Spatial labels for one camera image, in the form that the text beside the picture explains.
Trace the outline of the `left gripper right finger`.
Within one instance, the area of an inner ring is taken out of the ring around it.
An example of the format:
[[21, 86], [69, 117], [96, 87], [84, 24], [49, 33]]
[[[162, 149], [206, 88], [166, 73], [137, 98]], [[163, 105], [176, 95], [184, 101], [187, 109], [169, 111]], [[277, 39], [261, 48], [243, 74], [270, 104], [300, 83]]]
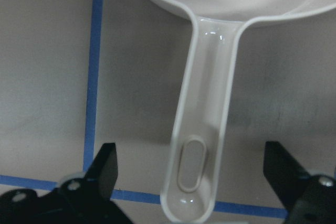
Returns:
[[276, 141], [267, 141], [264, 176], [287, 210], [284, 223], [335, 223], [335, 179], [311, 175]]

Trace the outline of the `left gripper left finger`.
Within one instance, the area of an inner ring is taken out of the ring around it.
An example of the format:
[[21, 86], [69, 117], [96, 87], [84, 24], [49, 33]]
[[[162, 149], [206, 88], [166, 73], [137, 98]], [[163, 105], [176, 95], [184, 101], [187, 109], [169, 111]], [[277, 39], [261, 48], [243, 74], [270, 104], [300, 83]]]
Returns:
[[117, 150], [104, 143], [81, 177], [39, 197], [19, 188], [1, 195], [1, 223], [131, 223], [110, 197], [118, 178]]

